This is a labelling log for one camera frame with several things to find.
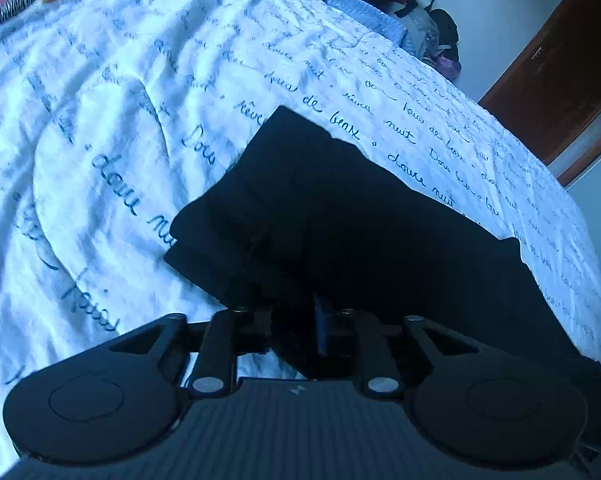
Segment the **black pants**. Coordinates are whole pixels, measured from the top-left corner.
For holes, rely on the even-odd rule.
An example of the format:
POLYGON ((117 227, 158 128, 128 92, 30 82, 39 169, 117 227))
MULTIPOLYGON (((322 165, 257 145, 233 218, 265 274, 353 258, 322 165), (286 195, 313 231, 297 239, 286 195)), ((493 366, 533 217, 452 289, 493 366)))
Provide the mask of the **black pants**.
POLYGON ((419 315, 569 379, 588 405, 583 440, 601 448, 600 363, 555 318, 519 241, 411 190, 286 107, 170 233, 166 263, 223 306, 268 311, 274 352, 307 378, 355 371, 338 313, 391 325, 419 315))

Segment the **white bedsheet with blue script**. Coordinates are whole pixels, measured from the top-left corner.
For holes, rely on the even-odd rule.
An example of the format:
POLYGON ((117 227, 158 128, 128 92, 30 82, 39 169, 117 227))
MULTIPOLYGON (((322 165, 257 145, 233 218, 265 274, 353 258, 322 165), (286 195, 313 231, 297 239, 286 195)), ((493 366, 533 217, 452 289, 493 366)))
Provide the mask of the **white bedsheet with blue script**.
POLYGON ((16 382, 171 310, 217 304, 163 262, 177 211, 279 105, 515 237, 601 363, 601 270, 550 170, 431 67, 329 0, 56 0, 0 25, 0 477, 16 382))

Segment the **brown wooden door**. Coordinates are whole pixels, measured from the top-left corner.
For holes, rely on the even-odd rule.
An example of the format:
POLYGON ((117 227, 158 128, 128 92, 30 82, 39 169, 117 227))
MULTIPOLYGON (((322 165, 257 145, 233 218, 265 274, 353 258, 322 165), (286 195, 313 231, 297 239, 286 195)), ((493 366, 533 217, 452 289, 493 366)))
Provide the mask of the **brown wooden door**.
POLYGON ((601 0, 562 0, 479 104, 554 162, 601 114, 601 0))

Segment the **light blue blanket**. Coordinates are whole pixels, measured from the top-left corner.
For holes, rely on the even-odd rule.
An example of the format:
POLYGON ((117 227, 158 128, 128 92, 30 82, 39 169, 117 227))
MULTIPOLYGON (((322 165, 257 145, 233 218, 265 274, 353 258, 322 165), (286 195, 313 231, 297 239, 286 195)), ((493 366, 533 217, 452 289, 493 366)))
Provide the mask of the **light blue blanket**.
POLYGON ((415 56, 416 51, 407 29, 398 18, 392 18, 363 0, 324 0, 328 6, 341 11, 366 28, 376 32, 415 56))

